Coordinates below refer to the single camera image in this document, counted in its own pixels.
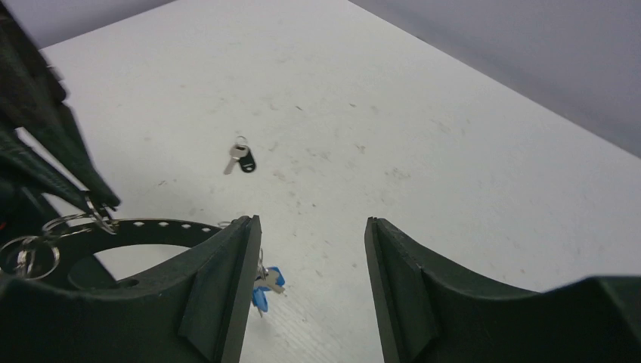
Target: black key fob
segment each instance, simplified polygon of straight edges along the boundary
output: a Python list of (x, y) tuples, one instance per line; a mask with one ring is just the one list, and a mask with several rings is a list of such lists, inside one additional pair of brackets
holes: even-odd
[(241, 157), (238, 160), (238, 163), (240, 164), (240, 169), (244, 172), (253, 172), (256, 170), (256, 161), (254, 160), (251, 150), (248, 150), (247, 155)]

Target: key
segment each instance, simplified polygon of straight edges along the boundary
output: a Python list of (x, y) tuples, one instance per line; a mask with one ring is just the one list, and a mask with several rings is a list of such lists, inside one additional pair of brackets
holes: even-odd
[(261, 318), (262, 313), (268, 311), (267, 298), (263, 290), (254, 289), (254, 291), (252, 291), (252, 305), (258, 309)]
[(280, 269), (278, 267), (269, 267), (264, 280), (258, 278), (254, 281), (254, 290), (260, 288), (260, 290), (272, 290), (275, 293), (282, 293), (285, 291), (284, 284), (285, 279), (280, 274)]
[(15, 271), (16, 275), (22, 278), (29, 277), (29, 273), (31, 272), (31, 268), (33, 267), (33, 258), (31, 258), (31, 262), (27, 262), (27, 260), (30, 258), (29, 252), (29, 250), (21, 250), (18, 253)]
[(229, 159), (229, 164), (227, 164), (227, 167), (225, 168), (225, 171), (223, 174), (229, 175), (231, 174), (231, 171), (234, 170), (234, 166), (236, 163), (238, 163), (238, 160), (241, 157), (244, 157), (249, 153), (249, 148), (247, 146), (235, 144), (234, 146), (229, 149), (229, 155), (231, 156), (231, 159)]

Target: keychain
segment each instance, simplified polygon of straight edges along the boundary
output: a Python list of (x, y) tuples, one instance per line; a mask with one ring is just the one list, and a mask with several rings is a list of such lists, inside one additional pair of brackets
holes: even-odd
[[(42, 226), (42, 236), (22, 236), (14, 238), (2, 246), (0, 248), (0, 261), (7, 261), (10, 256), (15, 256), (15, 265), (10, 268), (0, 265), (0, 273), (8, 273), (8, 269), (12, 269), (15, 275), (28, 280), (39, 280), (49, 276), (60, 264), (60, 251), (55, 246), (56, 242), (62, 238), (92, 230), (92, 227), (84, 227), (63, 234), (54, 233), (54, 229), (57, 226), (67, 222), (78, 219), (91, 219), (94, 225), (102, 231), (108, 234), (116, 234), (118, 225), (112, 219), (106, 207), (96, 207), (97, 204), (91, 199), (89, 193), (85, 194), (85, 202), (89, 208), (89, 213), (73, 214), (53, 219)], [(15, 244), (20, 244), (17, 250), (13, 248)], [(51, 267), (41, 271), (42, 267), (36, 265), (36, 253), (42, 253), (44, 250), (48, 250), (50, 254), (51, 261), (49, 265)]]
[(262, 264), (262, 249), (260, 252), (258, 273), (254, 281), (254, 291), (252, 292), (252, 304), (258, 309), (262, 318), (262, 313), (267, 312), (268, 304), (266, 291), (274, 291), (275, 293), (283, 293), (285, 288), (285, 278), (280, 273), (278, 267), (265, 268)]
[(243, 172), (253, 172), (256, 170), (256, 161), (252, 155), (252, 151), (247, 146), (247, 138), (244, 136), (238, 136), (234, 146), (229, 150), (230, 160), (227, 164), (227, 168), (223, 174), (228, 175), (234, 170), (236, 163), (240, 164), (240, 170)]

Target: black plastic part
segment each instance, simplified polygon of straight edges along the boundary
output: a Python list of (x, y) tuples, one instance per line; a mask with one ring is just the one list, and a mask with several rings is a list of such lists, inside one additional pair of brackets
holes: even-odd
[[(242, 217), (222, 231), (189, 223), (124, 221), (116, 236), (75, 234), (60, 240), (60, 265), (40, 282), (0, 275), (3, 360), (238, 362), (259, 218)], [(67, 276), (76, 262), (132, 241), (192, 248), (111, 289), (73, 290)]]
[(116, 284), (116, 280), (96, 256), (78, 261), (69, 272), (69, 280), (77, 287), (93, 289), (108, 288)]
[(365, 231), (387, 363), (639, 362), (641, 278), (535, 293), (419, 245), (385, 219)]
[(238, 160), (240, 169), (244, 172), (254, 172), (256, 170), (256, 161), (252, 155), (252, 149), (247, 150), (247, 155)]

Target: black fabric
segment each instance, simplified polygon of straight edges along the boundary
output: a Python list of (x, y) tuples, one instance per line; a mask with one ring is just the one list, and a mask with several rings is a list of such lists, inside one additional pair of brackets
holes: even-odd
[(82, 141), (67, 96), (47, 61), (0, 4), (0, 177), (19, 179), (87, 211), (82, 192), (15, 134), (24, 128), (92, 193), (117, 206), (118, 197), (98, 175)]

